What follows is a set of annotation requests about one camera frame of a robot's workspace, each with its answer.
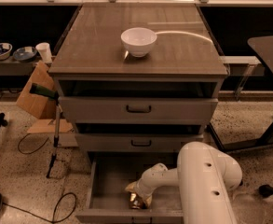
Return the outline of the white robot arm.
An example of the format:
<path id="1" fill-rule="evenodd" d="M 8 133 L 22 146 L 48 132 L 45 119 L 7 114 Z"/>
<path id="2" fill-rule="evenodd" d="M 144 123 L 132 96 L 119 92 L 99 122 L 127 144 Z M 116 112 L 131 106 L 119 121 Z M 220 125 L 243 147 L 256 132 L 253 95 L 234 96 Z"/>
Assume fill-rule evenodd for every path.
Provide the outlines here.
<path id="1" fill-rule="evenodd" d="M 179 188 L 184 224 L 238 224 L 228 192 L 242 181 L 239 163 L 231 156 L 202 142 L 190 142 L 179 151 L 177 167 L 158 163 L 128 184 L 145 205 L 163 186 Z"/>

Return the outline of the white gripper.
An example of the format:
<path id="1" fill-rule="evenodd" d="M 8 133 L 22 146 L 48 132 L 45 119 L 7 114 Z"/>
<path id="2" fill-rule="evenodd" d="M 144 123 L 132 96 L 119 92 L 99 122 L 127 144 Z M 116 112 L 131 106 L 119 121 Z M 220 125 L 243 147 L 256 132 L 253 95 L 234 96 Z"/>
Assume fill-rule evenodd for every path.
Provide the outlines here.
<path id="1" fill-rule="evenodd" d="M 141 198 L 143 198 L 143 203 L 146 208 L 149 208 L 152 203 L 152 189 L 147 186 L 142 180 L 129 183 L 125 187 L 125 191 L 130 193 L 137 193 Z"/>

